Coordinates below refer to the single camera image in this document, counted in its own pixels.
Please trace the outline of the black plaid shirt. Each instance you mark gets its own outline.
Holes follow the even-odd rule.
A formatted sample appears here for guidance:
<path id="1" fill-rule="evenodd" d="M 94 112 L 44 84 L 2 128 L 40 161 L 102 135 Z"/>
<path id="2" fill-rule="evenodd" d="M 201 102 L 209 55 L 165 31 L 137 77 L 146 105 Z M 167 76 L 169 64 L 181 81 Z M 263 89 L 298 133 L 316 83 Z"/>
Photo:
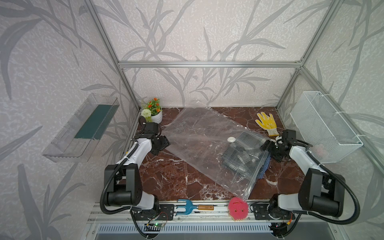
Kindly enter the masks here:
<path id="1" fill-rule="evenodd" d="M 261 179 L 271 160 L 269 152 L 262 149 L 268 140 L 256 133 L 242 132 L 223 153 L 224 167 L 242 180 Z"/>

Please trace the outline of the clear plastic vacuum bag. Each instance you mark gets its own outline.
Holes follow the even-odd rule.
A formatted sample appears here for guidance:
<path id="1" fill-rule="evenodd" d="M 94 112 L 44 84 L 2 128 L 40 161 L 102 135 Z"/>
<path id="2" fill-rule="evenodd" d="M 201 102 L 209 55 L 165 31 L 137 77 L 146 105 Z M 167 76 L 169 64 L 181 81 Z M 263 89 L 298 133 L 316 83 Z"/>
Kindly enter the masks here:
<path id="1" fill-rule="evenodd" d="M 163 135 L 170 142 L 167 151 L 236 197 L 246 200 L 257 180 L 242 180 L 225 168 L 222 161 L 223 153 L 242 132 L 255 133 L 199 102 L 181 110 L 163 129 Z"/>

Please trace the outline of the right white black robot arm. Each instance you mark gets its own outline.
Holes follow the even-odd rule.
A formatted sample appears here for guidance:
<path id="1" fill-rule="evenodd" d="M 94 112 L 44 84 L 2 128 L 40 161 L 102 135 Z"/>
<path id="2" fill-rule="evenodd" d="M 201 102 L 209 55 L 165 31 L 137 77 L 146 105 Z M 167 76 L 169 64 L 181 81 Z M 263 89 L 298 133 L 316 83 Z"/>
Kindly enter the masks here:
<path id="1" fill-rule="evenodd" d="M 312 153 L 312 145 L 298 140 L 296 131 L 285 130 L 276 140 L 266 140 L 261 150 L 270 153 L 276 161 L 281 161 L 285 157 L 291 158 L 305 174 L 297 194 L 277 194 L 270 199 L 268 212 L 271 217 L 302 214 L 335 225 L 352 224 L 359 218 L 361 213 L 359 200 L 346 184 L 345 178 L 320 163 Z M 345 193 L 352 198 L 354 212 L 346 220 L 340 220 L 344 210 Z"/>

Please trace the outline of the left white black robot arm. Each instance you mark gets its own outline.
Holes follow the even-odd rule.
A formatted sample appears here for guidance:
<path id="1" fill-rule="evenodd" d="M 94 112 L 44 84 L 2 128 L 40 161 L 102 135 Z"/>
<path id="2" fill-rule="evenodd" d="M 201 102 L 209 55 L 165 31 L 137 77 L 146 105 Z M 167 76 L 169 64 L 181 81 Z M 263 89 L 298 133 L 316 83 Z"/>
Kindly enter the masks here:
<path id="1" fill-rule="evenodd" d="M 104 188 L 100 197 L 100 209 L 106 215 L 133 210 L 152 217 L 160 214 L 156 196 L 144 192 L 139 168 L 148 154 L 154 156 L 170 145 L 161 135 L 159 124 L 139 117 L 141 130 L 132 141 L 133 146 L 114 165 L 104 170 Z"/>

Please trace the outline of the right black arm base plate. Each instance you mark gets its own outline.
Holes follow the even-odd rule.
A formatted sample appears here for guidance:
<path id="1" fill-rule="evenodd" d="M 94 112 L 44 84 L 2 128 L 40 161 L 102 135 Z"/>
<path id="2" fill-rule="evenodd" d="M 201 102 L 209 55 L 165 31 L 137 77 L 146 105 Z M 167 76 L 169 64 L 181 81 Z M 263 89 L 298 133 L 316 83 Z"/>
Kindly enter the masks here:
<path id="1" fill-rule="evenodd" d="M 250 205 L 250 210 L 254 214 L 256 220 L 289 222 L 296 219 L 292 212 L 281 209 L 270 210 L 270 204 L 267 202 L 252 203 Z"/>

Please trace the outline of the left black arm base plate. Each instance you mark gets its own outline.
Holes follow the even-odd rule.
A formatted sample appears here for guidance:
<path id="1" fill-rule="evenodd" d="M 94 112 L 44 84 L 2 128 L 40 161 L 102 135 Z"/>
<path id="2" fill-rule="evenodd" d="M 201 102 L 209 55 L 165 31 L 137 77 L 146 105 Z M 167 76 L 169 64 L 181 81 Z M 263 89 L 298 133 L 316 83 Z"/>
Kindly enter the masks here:
<path id="1" fill-rule="evenodd" d="M 149 221 L 155 219 L 157 221 L 172 221 L 175 213 L 175 205 L 160 204 L 152 210 L 143 210 L 141 212 L 133 211 L 134 218 L 137 221 Z"/>

